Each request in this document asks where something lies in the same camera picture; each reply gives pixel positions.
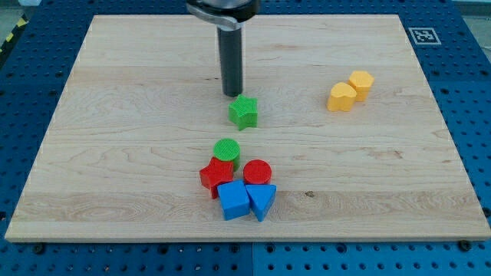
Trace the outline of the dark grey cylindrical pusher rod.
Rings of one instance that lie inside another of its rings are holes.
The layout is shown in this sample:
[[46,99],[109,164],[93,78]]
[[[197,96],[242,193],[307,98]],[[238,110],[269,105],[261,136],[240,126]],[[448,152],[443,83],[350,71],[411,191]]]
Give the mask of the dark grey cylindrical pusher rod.
[[242,30],[217,28],[222,92],[228,97],[242,93]]

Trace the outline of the black and silver robot end effector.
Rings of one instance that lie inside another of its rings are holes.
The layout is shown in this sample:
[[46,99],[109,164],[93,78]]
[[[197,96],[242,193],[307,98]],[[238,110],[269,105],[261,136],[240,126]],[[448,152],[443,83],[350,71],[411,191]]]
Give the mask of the black and silver robot end effector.
[[260,10],[260,0],[186,0],[187,11],[224,31],[236,31]]

